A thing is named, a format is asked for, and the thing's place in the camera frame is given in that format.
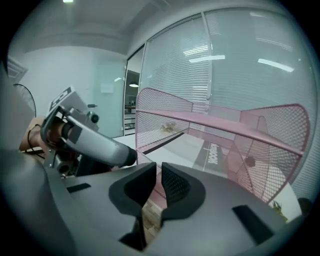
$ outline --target white wall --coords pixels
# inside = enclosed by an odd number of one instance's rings
[[[270,0],[199,0],[191,3],[181,3],[167,10],[161,11],[147,19],[133,34],[127,57],[131,56],[139,47],[156,33],[201,12],[223,8],[262,8],[281,14],[290,15],[276,1]]]
[[[31,91],[37,116],[46,115],[49,102],[70,85],[86,104],[93,104],[94,56],[110,54],[114,55],[96,48],[63,46],[30,51],[18,59],[28,69],[20,83]]]
[[[127,69],[140,74],[142,69],[143,54],[144,54],[144,48],[142,48],[135,55],[133,55],[132,58],[128,60]]]

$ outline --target pink mesh barrier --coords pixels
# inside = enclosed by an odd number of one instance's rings
[[[309,130],[308,114],[299,104],[240,111],[193,104],[151,88],[142,89],[137,97],[138,164],[151,162],[144,155],[147,151],[189,134],[221,146],[227,178],[266,203],[298,174]],[[165,198],[158,165],[150,199],[166,208]]]

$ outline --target robotic arm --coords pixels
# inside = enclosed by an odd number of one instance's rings
[[[47,141],[47,134],[57,116],[62,116],[66,124],[62,128],[61,143],[54,148]],[[83,159],[91,159],[106,167],[132,166],[137,153],[134,149],[98,133],[99,116],[90,111],[75,89],[70,86],[49,104],[49,110],[41,127],[41,138],[50,148],[45,165],[60,173],[67,173],[74,162],[65,157],[66,152],[76,152]],[[83,161],[77,164],[81,168]]]

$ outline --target ceiling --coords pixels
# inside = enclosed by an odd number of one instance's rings
[[[85,46],[126,55],[135,30],[148,18],[195,0],[44,0],[11,43],[12,56],[54,46]]]

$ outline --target black cable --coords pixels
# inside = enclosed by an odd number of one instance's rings
[[[32,127],[32,128],[28,131],[28,136],[27,136],[27,138],[26,138],[27,141],[28,141],[28,143],[29,143],[29,146],[30,146],[30,148],[32,149],[33,152],[35,152],[35,150],[34,150],[33,147],[31,146],[31,143],[30,143],[30,140],[29,140],[29,136],[30,136],[30,132],[31,132],[35,127],[37,127],[37,126],[39,126],[39,127],[41,128],[41,126],[40,126],[39,124],[35,124],[34,127]],[[39,155],[39,154],[37,154],[37,153],[36,153],[36,155],[37,155],[38,157],[42,158],[42,159],[45,159],[43,156],[41,156],[41,155]]]

